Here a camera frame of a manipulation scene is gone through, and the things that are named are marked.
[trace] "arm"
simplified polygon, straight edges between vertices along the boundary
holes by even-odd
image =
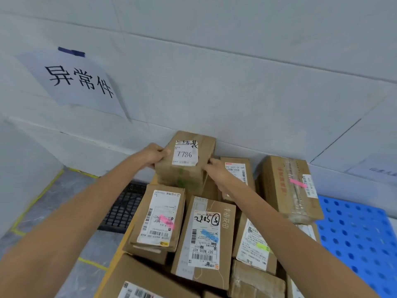
[[[2,296],[54,297],[122,190],[139,170],[152,166],[169,152],[154,143],[148,145],[25,235],[0,261]]]
[[[305,298],[375,298],[377,294],[340,260],[282,217],[220,160],[204,169],[258,229]]]

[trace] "blue sticker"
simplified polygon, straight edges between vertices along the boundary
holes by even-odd
[[[201,234],[208,237],[210,240],[212,240],[213,242],[218,242],[218,238],[213,235],[212,233],[208,232],[207,230],[201,230]]]
[[[85,52],[81,52],[81,51],[77,51],[77,50],[69,50],[69,49],[62,48],[62,47],[58,47],[58,50],[65,52],[65,53],[69,53],[72,55],[81,56],[81,57],[85,58]]]

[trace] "person's right arm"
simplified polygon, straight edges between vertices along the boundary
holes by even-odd
[[[254,224],[305,298],[375,298],[350,268],[273,209],[250,187],[211,159],[204,169]]]

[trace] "gray floor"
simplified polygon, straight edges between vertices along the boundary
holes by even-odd
[[[29,209],[17,230],[29,232],[53,210],[94,181],[95,179],[89,176],[65,168],[65,172]],[[93,297],[105,274],[102,267],[109,266],[122,237],[123,235],[118,233],[96,231],[80,255],[82,260],[77,261],[56,297]],[[20,238],[21,236],[14,232],[7,232],[0,239],[0,258]]]

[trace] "blue plastic pallet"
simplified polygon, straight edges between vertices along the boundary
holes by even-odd
[[[319,195],[321,244],[382,298],[397,297],[397,240],[384,210]]]

